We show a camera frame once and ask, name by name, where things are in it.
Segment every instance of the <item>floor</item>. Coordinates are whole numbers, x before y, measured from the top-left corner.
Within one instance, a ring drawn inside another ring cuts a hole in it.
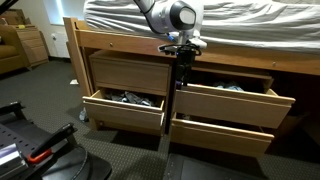
[[[32,71],[0,76],[0,104],[20,100],[25,115],[40,128],[54,132],[72,122],[77,141],[89,152],[109,161],[115,180],[162,179],[168,153],[179,153],[263,179],[320,179],[320,148],[303,131],[275,141],[261,158],[171,144],[161,138],[125,131],[91,131],[79,120],[82,110],[78,85],[70,63],[50,61]]]

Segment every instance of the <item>couch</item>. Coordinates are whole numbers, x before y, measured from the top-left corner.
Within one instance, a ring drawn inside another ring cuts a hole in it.
[[[0,74],[30,66],[19,36],[12,26],[0,25]]]

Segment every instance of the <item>mattress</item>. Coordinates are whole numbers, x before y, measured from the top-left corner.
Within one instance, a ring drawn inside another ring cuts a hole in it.
[[[206,42],[320,54],[320,5],[201,1],[201,39]],[[84,19],[97,31],[164,36],[150,30],[133,0],[86,0]]]

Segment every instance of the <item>drawer front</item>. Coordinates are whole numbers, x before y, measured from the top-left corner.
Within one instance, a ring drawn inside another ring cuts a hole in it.
[[[166,95],[169,67],[92,59],[96,86]]]
[[[30,48],[43,46],[42,39],[29,39],[29,40],[24,40],[21,43],[22,43],[22,46],[30,47]]]
[[[188,115],[277,128],[291,108],[292,98],[205,87],[176,91],[175,111]]]
[[[84,102],[84,105],[88,117],[96,120],[152,130],[160,130],[162,126],[163,113],[153,113],[91,102]]]
[[[18,36],[21,40],[28,40],[28,39],[41,39],[39,31],[25,31],[25,32],[18,32]]]
[[[36,63],[48,59],[48,54],[44,46],[39,47],[24,47],[30,63]]]
[[[171,142],[244,156],[264,154],[273,135],[173,119]]]

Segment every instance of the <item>wooden bed frame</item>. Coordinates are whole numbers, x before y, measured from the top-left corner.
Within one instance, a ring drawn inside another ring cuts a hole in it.
[[[69,52],[83,96],[93,92],[86,63],[93,49],[105,49],[153,56],[166,56],[157,47],[167,41],[152,37],[92,31],[84,21],[64,18],[69,39]],[[320,75],[320,54],[279,51],[208,43],[198,62],[250,67],[281,72]]]

